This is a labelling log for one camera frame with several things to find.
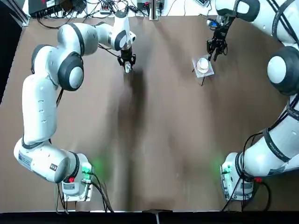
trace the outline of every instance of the table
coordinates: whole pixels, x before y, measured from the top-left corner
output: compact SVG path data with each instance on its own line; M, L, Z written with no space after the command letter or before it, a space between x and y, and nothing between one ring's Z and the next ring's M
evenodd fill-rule
M227 36L228 55L212 62L217 75L201 87L191 73L191 58L206 54L206 40L213 36L204 16L129 20L137 36L134 68L143 71L135 76L132 91L113 55L99 49L84 57L84 82L78 91L64 92L52 143L84 153L91 162L105 158L104 180L116 211L221 209L225 200L219 165L228 153L241 151L250 134L275 121L285 106L286 97L266 74L269 56L281 44L235 20ZM113 24L114 19L103 21ZM58 26L61 20L47 24ZM20 39L0 105L1 212L55 209L55 184L26 170L13 156L24 131L22 84L31 74L31 54L38 44L56 46L57 30L32 20ZM296 173L267 181L272 210L299 209ZM259 189L248 209L264 207L264 190ZM94 190L92 201L78 203L77 210L103 210L101 204ZM236 209L233 205L240 208L236 203L230 209Z
M216 8L215 8L215 0L211 0L211 5L208 5L207 7L202 7L198 3L196 3L193 0L176 0L176 2L173 4L175 0L165 0L164 2L164 10L162 11L162 16L190 16L190 15L217 15ZM88 14L91 12L95 12L100 9L100 4L96 5L94 3L97 3L98 0L88 0L88 4L86 7L86 11ZM137 0L128 0L129 5L137 5ZM119 9L124 9L125 4L122 2L118 3ZM28 13L28 0L25 0L23 11L29 15ZM130 10L129 17L135 16L135 13ZM86 16L86 12L83 12L79 15L77 15L77 18L84 18ZM94 17L106 17L107 15L102 15L100 12L95 13L93 15Z

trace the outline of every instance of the black cable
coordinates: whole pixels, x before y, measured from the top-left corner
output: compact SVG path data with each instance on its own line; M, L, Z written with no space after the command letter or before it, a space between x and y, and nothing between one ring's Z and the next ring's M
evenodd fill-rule
M268 211L270 206L271 206L271 202L272 202L272 193L271 193L271 189L269 187L268 184L266 184L265 182L260 182L261 185L265 186L267 191L268 191L268 201L266 204L266 207L263 209L263 211Z
M245 149L246 149L246 146L247 146L247 143L248 141L252 138L252 137L255 137L257 135L260 135L262 134L262 132L259 132L259 133L256 133L256 134L252 134L251 136L249 136L244 144L244 147L243 147L243 160L242 160L242 174L244 175L244 168L245 168L245 161L244 161L244 158L245 158ZM244 193L244 178L242 178L242 191L243 191L243 201L241 202L241 211L243 211L243 205L245 203L245 193Z
M176 2L177 0L174 0L173 1L173 3L172 3L172 5L170 6L170 9L169 9L169 11L168 11L168 13L167 13L167 15L166 16L168 16L168 14L170 13L170 11L171 11L171 8L172 8L172 6L173 6L173 4Z
M61 197L59 183L57 184L57 187L58 187L58 195L59 195L59 198L60 198L60 203L61 203L63 209L65 210L65 204L64 204L63 199Z
M60 90L60 93L57 97L57 100L56 100L56 106L58 107L59 103L60 103L60 100L61 100L61 97L62 97L62 94L63 94L64 90L61 88Z
M104 48L102 45L98 45L99 48L104 49L105 51L109 52L110 54L112 54L115 57L118 57L116 54L112 53L111 51L109 51L108 49Z
M265 182L257 182L255 181L254 183L256 183L256 187L254 187L254 191L252 193L252 197L246 201L246 203L243 205L243 208L245 209L247 207L247 205L252 201L252 199L255 197L260 185L264 185L267 189L267 192L268 192L268 200L267 200L267 204L265 206L265 208L263 209L263 211L268 211L270 206L271 206L271 202L272 202L272 193L271 193L271 189L269 187L268 184L266 184Z
M185 6L186 6L186 0L185 0L185 2L184 2L184 16L186 15L186 8L185 8Z
M228 204L230 203L230 201L232 200L233 195L234 195L234 192L235 192L235 190L237 189L237 186L238 186L240 180L241 180L241 177L239 177L239 179L238 179L238 181L237 181L237 184L235 185L235 188L234 188L234 190L233 190L232 195L230 196L229 200L226 202L226 204L224 205L224 207L223 207L223 209L222 209L221 211L224 211L224 210L226 209L226 207L228 206Z
M271 4L270 0L267 0L268 4L272 7L273 11L275 13L277 13L278 10L275 9L275 7ZM277 2L275 0L272 0L273 4L277 7L277 9L279 8L279 5L277 4ZM295 33L295 31L293 30L292 26L290 25L289 21L287 20L287 18L285 17L285 14L282 13L281 16L283 17L283 19L285 20L285 23L287 24L287 27L285 25L285 23L283 22L283 20L281 19L281 17L279 18L279 21L282 23L283 27L285 28L285 30L287 31L287 33L296 41L297 45L299 46L299 39Z
M67 24L67 23L72 19L72 15L71 15L71 17L69 18L69 20L68 20L66 23L64 23L64 24L62 24L62 25L60 25L60 26L58 26L58 27L47 26L47 25L45 25L45 24L43 24L43 23L41 22L40 18L37 18L37 21L38 21L38 23L41 24L43 27L46 27L46 28L49 28L49 29L59 29L59 28L61 28L63 25Z
M212 4L211 4L211 1L212 1L212 0L210 0L209 4L207 5L207 7L210 6L211 8L208 10L206 16L209 16L210 11L212 10Z
M92 175L95 176L95 178L97 179L97 181L98 181L98 183L99 183L99 186L100 186L100 189L101 189L102 192L103 192L102 184L100 183L100 180L98 179L98 176L97 176L96 174L94 174L94 173L92 173ZM104 210L105 210L105 212L107 212L108 205L111 207L111 204L110 204L110 200L109 200L109 197L108 197L107 190L105 190L103 193L105 194L104 196L106 197L106 201L107 201L107 203L108 203L108 204L105 203L104 197L102 196L102 201L103 201Z
M95 186L95 188L100 192L100 194L102 195L102 198L104 199L106 205L108 206L108 209L110 210L110 212L114 212L113 209L111 208L111 206L108 205L106 198L104 197L103 191L98 187L97 184L95 184L94 182L91 182L91 184L93 186Z

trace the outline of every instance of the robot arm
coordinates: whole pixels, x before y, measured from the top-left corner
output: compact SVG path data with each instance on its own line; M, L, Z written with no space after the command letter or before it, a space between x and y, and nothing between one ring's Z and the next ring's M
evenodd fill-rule
M86 173L92 172L91 164L83 154L57 148L50 142L57 128L56 90L60 86L75 91L81 86L82 56L95 53L99 43L132 52L135 35L129 30L127 14L119 11L115 13L114 26L66 24L58 30L57 40L56 47L38 45L33 51L33 74L24 80L22 91L24 135L14 147L14 156L43 179L63 182L68 201L84 201L90 187L82 180L91 179Z
M285 45L272 56L267 71L271 83L281 93L290 96L277 122L264 129L262 138L248 148L245 155L230 153L221 165L226 200L232 196L233 200L243 200L243 194L246 199L252 197L254 177L276 175L299 168L298 5L298 1L294 0L215 2L221 20L243 19Z

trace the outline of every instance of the green light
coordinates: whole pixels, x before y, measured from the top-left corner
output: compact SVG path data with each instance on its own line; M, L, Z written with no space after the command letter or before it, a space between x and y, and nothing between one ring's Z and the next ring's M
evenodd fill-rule
M232 163L231 162L225 162L223 165L222 165L222 168L223 168L223 171L224 172L231 172L232 171Z
M88 162L82 163L82 173L85 174L85 179L90 180L90 175L88 173L92 173L92 166Z

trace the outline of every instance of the electronic equipment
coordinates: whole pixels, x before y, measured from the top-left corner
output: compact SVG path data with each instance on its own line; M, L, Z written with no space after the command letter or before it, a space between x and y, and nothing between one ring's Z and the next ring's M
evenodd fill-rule
M100 13L101 14L111 14L112 10L107 2L102 2Z
M28 12L33 18L41 18L62 11L64 0L28 0Z
M210 0L194 0L196 3L200 4L201 6L206 5L207 2L209 2Z
M149 3L150 0L137 0L137 9L142 10L146 3ZM157 1L157 8L159 8L160 3L162 3L162 9L164 9L164 0Z

